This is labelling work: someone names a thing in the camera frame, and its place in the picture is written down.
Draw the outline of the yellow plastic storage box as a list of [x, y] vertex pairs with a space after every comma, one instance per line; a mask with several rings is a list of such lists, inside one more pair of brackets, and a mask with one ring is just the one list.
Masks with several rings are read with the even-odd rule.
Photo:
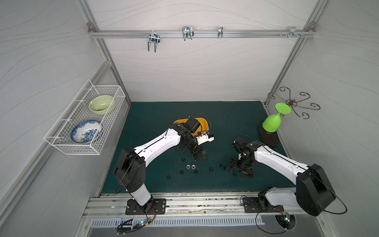
[[[197, 128], [197, 130], [192, 133], [193, 136], [198, 136], [198, 135], [203, 135], [205, 134], [208, 130], [210, 130], [209, 124], [205, 118], [195, 118], [196, 120], [199, 121], [200, 126]], [[174, 123], [186, 123], [188, 118], [186, 119], [178, 119]]]

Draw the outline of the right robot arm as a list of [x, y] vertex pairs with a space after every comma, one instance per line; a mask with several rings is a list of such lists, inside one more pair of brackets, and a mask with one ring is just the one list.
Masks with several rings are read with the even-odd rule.
[[238, 157], [230, 160], [230, 169], [253, 177], [253, 166], [264, 164], [294, 184], [293, 188], [267, 187], [259, 192], [257, 206], [268, 211], [276, 206], [300, 207], [311, 216], [318, 216], [337, 198], [324, 169], [299, 163], [282, 156], [260, 141], [250, 143], [238, 138], [232, 142]]

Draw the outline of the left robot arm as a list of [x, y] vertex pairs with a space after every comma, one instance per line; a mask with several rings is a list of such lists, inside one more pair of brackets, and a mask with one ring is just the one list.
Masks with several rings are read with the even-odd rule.
[[214, 135], [209, 130], [197, 132], [201, 126], [198, 119], [189, 117], [186, 122], [171, 124], [163, 134], [143, 145], [135, 148], [127, 146], [122, 150], [114, 176], [143, 210], [150, 209], [153, 204], [154, 198], [148, 191], [145, 180], [146, 168], [154, 159], [182, 143], [195, 161], [208, 160], [201, 145], [214, 141]]

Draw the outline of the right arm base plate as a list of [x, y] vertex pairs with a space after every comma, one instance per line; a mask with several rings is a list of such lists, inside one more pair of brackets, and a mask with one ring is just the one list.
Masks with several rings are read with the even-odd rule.
[[241, 196], [239, 198], [240, 204], [244, 208], [245, 213], [258, 213], [262, 212], [284, 212], [284, 208], [282, 205], [274, 206], [271, 205], [266, 199], [263, 197], [247, 197]]

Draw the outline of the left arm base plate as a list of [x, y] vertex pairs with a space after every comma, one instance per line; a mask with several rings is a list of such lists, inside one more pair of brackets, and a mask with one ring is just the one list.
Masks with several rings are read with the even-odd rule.
[[166, 212], [167, 199], [153, 198], [146, 204], [140, 205], [136, 200], [129, 199], [125, 210], [126, 215], [164, 215]]

